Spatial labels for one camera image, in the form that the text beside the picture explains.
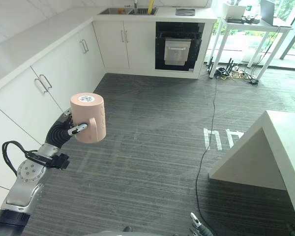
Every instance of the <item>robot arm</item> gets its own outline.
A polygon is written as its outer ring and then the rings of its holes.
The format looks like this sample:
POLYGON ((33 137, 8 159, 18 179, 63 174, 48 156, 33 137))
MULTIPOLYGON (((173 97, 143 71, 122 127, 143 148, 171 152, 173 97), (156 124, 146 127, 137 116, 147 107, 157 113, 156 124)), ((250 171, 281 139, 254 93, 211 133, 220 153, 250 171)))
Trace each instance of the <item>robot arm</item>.
MULTIPOLYGON (((1 205, 0 236, 22 234, 30 214, 37 205, 44 184, 50 176, 51 169, 66 169, 69 164, 69 157, 59 154, 60 148, 72 136, 87 127, 85 123, 73 127, 71 112, 68 110, 50 128, 45 144, 39 150, 22 150, 27 159, 17 169, 16 181, 1 205)), ((5 144, 9 143, 20 145, 16 141, 5 144)))

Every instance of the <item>white table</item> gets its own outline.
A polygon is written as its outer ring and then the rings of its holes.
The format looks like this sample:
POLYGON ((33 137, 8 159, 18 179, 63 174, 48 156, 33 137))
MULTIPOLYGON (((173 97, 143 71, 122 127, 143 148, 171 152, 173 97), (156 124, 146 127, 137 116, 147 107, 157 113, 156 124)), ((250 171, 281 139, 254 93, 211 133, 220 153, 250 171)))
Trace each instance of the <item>white table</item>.
MULTIPOLYGON (((225 19, 221 19, 220 21, 220 24, 218 26, 218 30, 217 30, 217 33, 216 33, 216 37, 215 37, 215 42, 214 42, 214 45, 213 45, 213 48, 212 48, 212 52, 211 52, 211 55, 209 57, 209 59, 213 56, 213 53, 214 53, 214 50, 215 50, 215 47, 216 47, 216 43, 217 43, 217 40, 221 34, 221 29, 222 29, 222 26, 226 26, 226 30, 225 30, 225 33, 224 33, 224 36, 223 36, 223 39, 222 39, 222 42, 221 42, 221 46, 220 46, 220 49, 218 50, 218 53, 217 53, 217 56, 216 58, 213 58, 213 61, 214 61, 214 65, 213 65, 213 68, 211 70, 211 73, 209 75, 210 78, 213 78, 214 76, 214 73, 215 73, 215 70, 216 70, 216 67, 220 61, 220 58, 221 58, 221 55, 222 55, 222 51, 223 51, 223 48, 225 46, 225 43, 226 43, 226 40, 227 40, 227 37, 228 37, 228 34, 230 32, 230 30, 255 30, 255 31, 265 31, 265 34, 259 44, 259 46, 257 47, 257 50, 255 52, 255 54, 253 55, 253 57, 251 58, 249 64, 248 64, 248 68, 251 67, 254 59, 256 58, 256 56, 258 55, 259 51, 261 50, 262 48, 262 45, 264 44, 264 42, 266 41, 268 35, 270 32, 277 32, 278 31, 278 28, 277 26, 271 26, 269 25, 267 22, 263 21, 263 20, 260 20, 260 22, 258 24, 247 24, 247 23, 244 23, 244 24, 238 24, 238 23, 227 23, 225 21, 225 19)), ((275 56, 276 52, 278 51, 278 49, 280 48, 281 44, 283 43, 284 39, 286 38, 288 32, 290 30, 292 30, 293 28, 292 27, 280 27, 279 29, 279 33, 282 33, 282 36, 281 38, 279 39, 278 43, 276 44, 275 48, 273 49, 270 57, 266 60, 264 66, 262 67, 261 71, 259 72, 259 74, 257 75, 257 80, 260 80, 260 78, 262 77, 263 73, 265 72, 265 70, 267 69, 267 67, 269 66, 269 64, 271 63, 273 57, 275 56)))
POLYGON ((295 113, 265 111, 209 177, 286 189, 295 210, 295 113))

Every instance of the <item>white wall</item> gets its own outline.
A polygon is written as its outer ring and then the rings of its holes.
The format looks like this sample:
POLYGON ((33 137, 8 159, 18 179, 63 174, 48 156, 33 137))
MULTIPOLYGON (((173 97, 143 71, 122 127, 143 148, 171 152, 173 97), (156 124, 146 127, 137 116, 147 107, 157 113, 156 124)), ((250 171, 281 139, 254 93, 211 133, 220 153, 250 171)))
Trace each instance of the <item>white wall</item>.
MULTIPOLYGON (((148 6, 149 0, 138 0, 139 6, 148 6)), ((155 6, 197 6, 210 5, 211 0, 155 0, 155 6)), ((133 0, 73 0, 75 6, 125 6, 133 0)))
MULTIPOLYGON (((212 0, 155 0, 156 6, 210 6, 212 0)), ((149 0, 138 0, 148 6, 149 0)), ((0 0, 0 43, 75 6, 125 6, 133 0, 0 0)))
POLYGON ((0 0, 0 43, 72 7, 73 0, 0 0))

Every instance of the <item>mug handle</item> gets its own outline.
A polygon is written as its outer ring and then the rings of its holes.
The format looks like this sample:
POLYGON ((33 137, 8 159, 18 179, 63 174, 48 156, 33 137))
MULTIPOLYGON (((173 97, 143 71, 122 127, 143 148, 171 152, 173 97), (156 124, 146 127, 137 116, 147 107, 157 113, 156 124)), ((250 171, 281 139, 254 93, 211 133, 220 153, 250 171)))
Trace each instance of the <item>mug handle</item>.
POLYGON ((94 117, 90 118, 88 120, 88 124, 89 124, 89 129, 90 129, 90 134, 91 134, 91 140, 92 142, 96 141, 98 142, 98 136, 97 136, 97 125, 96 125, 96 120, 94 117))

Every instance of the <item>oven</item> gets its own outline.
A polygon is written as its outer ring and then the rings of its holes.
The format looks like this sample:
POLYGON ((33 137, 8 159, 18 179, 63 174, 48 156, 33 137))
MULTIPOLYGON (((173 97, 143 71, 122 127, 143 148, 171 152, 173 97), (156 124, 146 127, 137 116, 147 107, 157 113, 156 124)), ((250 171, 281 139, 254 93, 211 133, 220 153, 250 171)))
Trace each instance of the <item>oven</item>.
POLYGON ((156 22, 155 69, 193 71, 204 23, 156 22))

